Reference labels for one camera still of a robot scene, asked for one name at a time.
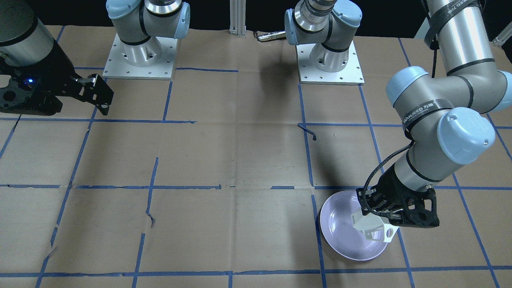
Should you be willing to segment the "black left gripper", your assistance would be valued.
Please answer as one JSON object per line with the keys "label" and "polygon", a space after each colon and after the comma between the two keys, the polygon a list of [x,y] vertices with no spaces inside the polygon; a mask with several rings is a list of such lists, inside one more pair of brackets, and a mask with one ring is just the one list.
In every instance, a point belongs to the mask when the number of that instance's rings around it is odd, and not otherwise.
{"label": "black left gripper", "polygon": [[385,217],[394,226],[434,228],[440,225],[436,195],[427,185],[440,182],[440,169],[434,164],[395,162],[371,188],[357,188],[357,199],[364,216]]}

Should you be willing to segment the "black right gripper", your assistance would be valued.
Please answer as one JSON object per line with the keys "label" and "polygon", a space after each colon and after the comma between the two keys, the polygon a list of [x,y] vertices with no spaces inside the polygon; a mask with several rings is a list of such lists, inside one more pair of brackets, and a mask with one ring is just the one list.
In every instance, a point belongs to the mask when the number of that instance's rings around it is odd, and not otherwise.
{"label": "black right gripper", "polygon": [[36,64],[15,67],[2,57],[1,74],[11,77],[0,90],[2,113],[52,116],[62,110],[58,97],[65,96],[93,104],[107,116],[114,96],[99,74],[78,75],[56,41],[49,55]]}

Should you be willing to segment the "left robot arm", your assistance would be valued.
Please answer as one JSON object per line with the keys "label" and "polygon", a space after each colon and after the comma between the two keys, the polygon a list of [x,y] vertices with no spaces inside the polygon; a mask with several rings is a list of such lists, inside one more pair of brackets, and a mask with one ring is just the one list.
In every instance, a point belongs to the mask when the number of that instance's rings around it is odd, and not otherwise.
{"label": "left robot arm", "polygon": [[433,187],[493,145],[494,128],[483,115],[511,105],[511,74],[494,62],[479,2],[425,0],[424,7],[424,42],[440,49],[446,77],[415,66],[388,82],[386,94],[411,143],[375,186],[356,190],[355,228],[367,228],[372,215],[394,226],[439,226]]}

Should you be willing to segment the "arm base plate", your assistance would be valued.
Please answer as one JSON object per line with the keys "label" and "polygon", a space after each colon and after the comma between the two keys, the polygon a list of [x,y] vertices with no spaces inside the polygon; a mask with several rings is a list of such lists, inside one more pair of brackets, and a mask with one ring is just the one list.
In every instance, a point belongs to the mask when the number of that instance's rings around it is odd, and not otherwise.
{"label": "arm base plate", "polygon": [[103,77],[127,80],[172,80],[178,39],[152,37],[131,46],[115,36]]}
{"label": "arm base plate", "polygon": [[354,42],[348,50],[333,52],[322,44],[296,46],[301,84],[364,84],[364,75]]}

